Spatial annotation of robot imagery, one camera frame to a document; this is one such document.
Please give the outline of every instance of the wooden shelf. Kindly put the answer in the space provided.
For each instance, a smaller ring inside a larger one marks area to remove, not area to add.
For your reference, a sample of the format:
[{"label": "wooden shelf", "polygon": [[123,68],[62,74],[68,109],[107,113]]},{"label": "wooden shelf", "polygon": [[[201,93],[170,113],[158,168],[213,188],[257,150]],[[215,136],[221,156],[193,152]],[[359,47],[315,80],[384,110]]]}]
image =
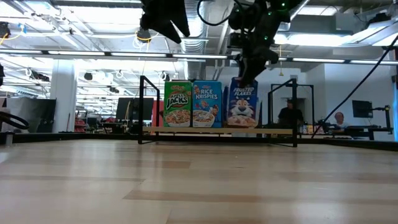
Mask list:
[{"label": "wooden shelf", "polygon": [[254,129],[254,128],[170,128],[143,127],[144,131],[158,131],[170,133],[248,133],[248,134],[293,134],[292,129]]}]

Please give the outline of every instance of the green cereal box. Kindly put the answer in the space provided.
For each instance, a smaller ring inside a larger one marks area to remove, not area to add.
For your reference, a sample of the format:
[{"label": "green cereal box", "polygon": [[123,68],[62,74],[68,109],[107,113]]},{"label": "green cereal box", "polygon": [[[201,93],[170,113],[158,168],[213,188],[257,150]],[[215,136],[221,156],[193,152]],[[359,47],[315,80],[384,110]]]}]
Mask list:
[{"label": "green cereal box", "polygon": [[189,127],[191,106],[192,84],[190,81],[165,82],[163,113],[165,127]]}]

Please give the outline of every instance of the wooden floor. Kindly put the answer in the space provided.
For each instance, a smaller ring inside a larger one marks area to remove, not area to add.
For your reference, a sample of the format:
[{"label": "wooden floor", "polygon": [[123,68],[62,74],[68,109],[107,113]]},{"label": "wooden floor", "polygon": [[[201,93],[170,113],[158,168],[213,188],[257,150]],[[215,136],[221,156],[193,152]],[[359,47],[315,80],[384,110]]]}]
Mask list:
[{"label": "wooden floor", "polygon": [[2,147],[0,223],[398,223],[398,153],[105,140]]}]

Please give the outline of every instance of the person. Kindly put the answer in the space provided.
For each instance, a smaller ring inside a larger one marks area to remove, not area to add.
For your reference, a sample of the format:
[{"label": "person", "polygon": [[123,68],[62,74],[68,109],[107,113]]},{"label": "person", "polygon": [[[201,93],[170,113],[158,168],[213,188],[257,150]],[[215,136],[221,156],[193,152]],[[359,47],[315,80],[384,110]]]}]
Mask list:
[{"label": "person", "polygon": [[281,109],[278,118],[279,118],[278,120],[279,124],[284,124],[289,126],[294,126],[304,123],[303,113],[298,109],[293,110],[292,100],[287,100],[287,107]]},{"label": "person", "polygon": [[337,112],[335,114],[336,126],[339,130],[334,130],[334,133],[343,133],[345,129],[349,126],[348,123],[344,122],[344,114],[342,112]]}]

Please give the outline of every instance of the rice krispies cereal box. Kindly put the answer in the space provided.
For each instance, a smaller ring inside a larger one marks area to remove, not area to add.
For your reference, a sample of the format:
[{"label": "rice krispies cereal box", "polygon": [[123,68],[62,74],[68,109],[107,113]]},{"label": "rice krispies cereal box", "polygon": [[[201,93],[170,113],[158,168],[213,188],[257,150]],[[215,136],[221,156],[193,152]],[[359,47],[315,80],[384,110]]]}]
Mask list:
[{"label": "rice krispies cereal box", "polygon": [[257,126],[257,86],[253,81],[250,85],[240,88],[239,78],[232,78],[228,93],[228,126],[242,126],[252,128]]},{"label": "rice krispies cereal box", "polygon": [[165,82],[164,97],[164,126],[189,127],[192,107],[191,82]]},{"label": "rice krispies cereal box", "polygon": [[222,127],[221,82],[193,82],[193,127]]}]

